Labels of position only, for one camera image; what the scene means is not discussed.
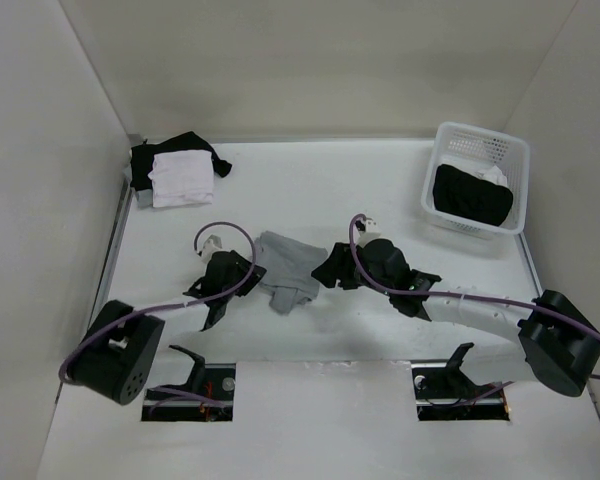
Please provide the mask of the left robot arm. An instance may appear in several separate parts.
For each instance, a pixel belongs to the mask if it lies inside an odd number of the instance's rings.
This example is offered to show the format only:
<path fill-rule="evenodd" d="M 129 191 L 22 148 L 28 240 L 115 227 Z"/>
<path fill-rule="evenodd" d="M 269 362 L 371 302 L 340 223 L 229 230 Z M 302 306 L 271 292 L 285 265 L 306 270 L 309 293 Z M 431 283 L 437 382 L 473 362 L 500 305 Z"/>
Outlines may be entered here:
<path fill-rule="evenodd" d="M 202 329 L 209 330 L 224 317 L 231 299 L 247 295 L 266 273 L 234 250 L 218 251 L 208 260 L 204 276 L 185 292 L 189 299 L 182 304 L 136 310 L 120 300 L 105 303 L 62 365 L 61 378 L 119 405 L 131 403 L 148 380 L 165 327 L 158 312 L 204 304 L 208 313 Z"/>

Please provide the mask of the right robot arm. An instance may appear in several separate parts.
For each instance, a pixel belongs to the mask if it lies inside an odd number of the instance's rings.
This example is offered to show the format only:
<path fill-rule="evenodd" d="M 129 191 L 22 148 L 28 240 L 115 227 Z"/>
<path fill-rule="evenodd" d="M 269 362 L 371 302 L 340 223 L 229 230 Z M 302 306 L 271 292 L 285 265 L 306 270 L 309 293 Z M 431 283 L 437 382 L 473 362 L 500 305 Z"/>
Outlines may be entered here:
<path fill-rule="evenodd" d="M 326 288 L 365 286 L 399 313 L 430 323 L 465 326 L 502 338 L 500 345 L 458 346 L 423 389 L 446 387 L 462 398 L 475 388 L 537 381 L 566 397 L 580 396 L 600 357 L 600 333 L 563 294 L 546 290 L 529 303 L 452 289 L 438 275 L 413 269 L 390 240 L 337 243 L 312 272 Z"/>

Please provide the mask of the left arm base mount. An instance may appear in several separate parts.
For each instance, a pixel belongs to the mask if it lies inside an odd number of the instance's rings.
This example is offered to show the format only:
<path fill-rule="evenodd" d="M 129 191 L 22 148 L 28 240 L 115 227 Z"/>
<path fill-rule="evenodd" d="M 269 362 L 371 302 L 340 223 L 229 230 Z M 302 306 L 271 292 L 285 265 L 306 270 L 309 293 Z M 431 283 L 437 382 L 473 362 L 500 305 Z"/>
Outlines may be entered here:
<path fill-rule="evenodd" d="M 233 420 L 237 365 L 208 363 L 179 345 L 155 361 L 142 402 L 143 422 Z"/>

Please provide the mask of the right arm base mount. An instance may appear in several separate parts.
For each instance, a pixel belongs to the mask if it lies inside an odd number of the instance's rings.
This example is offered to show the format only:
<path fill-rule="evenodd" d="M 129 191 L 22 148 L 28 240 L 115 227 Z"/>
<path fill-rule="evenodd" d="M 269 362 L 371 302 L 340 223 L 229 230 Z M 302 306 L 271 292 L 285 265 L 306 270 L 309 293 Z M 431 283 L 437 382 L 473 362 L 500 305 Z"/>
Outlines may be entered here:
<path fill-rule="evenodd" d="M 460 369 L 474 347 L 464 343 L 448 360 L 411 364 L 411 376 L 420 421 L 509 421 L 504 395 L 508 383 L 476 385 Z"/>

